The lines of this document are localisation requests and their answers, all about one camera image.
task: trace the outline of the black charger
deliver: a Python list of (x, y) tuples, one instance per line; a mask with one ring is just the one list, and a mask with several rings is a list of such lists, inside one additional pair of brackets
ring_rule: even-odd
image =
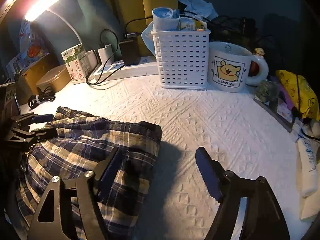
[(124, 65), (137, 65), (140, 62), (138, 40), (136, 37), (119, 42)]

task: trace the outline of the cartoon bear print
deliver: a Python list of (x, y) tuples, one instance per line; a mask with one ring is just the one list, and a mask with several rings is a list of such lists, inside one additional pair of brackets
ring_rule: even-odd
[(221, 66), (218, 67), (218, 78), (231, 81), (231, 82), (237, 82), (238, 81), (238, 75), (237, 72), (241, 70), (240, 66), (233, 66), (231, 64), (227, 64), (224, 60), (221, 61)]

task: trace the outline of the yellow bag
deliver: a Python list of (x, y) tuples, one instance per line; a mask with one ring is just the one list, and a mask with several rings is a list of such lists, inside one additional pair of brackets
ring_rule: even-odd
[[(297, 75), (286, 70), (277, 70), (276, 76), (281, 84), (287, 90), (295, 107), (299, 110), (298, 105), (298, 86)], [(303, 76), (298, 75), (299, 93), (300, 93), (300, 112), (302, 118), (313, 118), (319, 121), (319, 103), (316, 94)]]

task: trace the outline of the white lamp arm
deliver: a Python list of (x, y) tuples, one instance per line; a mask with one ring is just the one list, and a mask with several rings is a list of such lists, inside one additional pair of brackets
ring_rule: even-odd
[(75, 28), (74, 28), (70, 23), (68, 23), (65, 18), (63, 18), (61, 15), (57, 14), (56, 12), (52, 11), (50, 8), (48, 8), (47, 11), (55, 14), (55, 15), (58, 16), (62, 21), (64, 21), (64, 22), (70, 27), (70, 29), (73, 30), (73, 32), (75, 33), (75, 35), (78, 37), (80, 43), (82, 43), (82, 40), (81, 40), (79, 34), (77, 33), (77, 31), (75, 30)]

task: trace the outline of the white textured bedsheet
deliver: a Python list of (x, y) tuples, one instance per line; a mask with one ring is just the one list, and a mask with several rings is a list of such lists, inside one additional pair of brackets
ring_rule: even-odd
[[(247, 89), (241, 93), (226, 93), (210, 85), (201, 91), (163, 89), (159, 77), (153, 75), (113, 80), (95, 88), (69, 83), (56, 97), (33, 112), (54, 114), (58, 106), (66, 106), (111, 120), (144, 120), (162, 127), (163, 142), (136, 239), (205, 238), (219, 204), (209, 196), (196, 166), (199, 146), (240, 177), (267, 178), (292, 240), (300, 239), (309, 228), (309, 222), (298, 218), (295, 144)], [(21, 109), (30, 112), (27, 105)], [(243, 204), (239, 217), (244, 215)], [(237, 222), (232, 239), (238, 239), (241, 226)]]

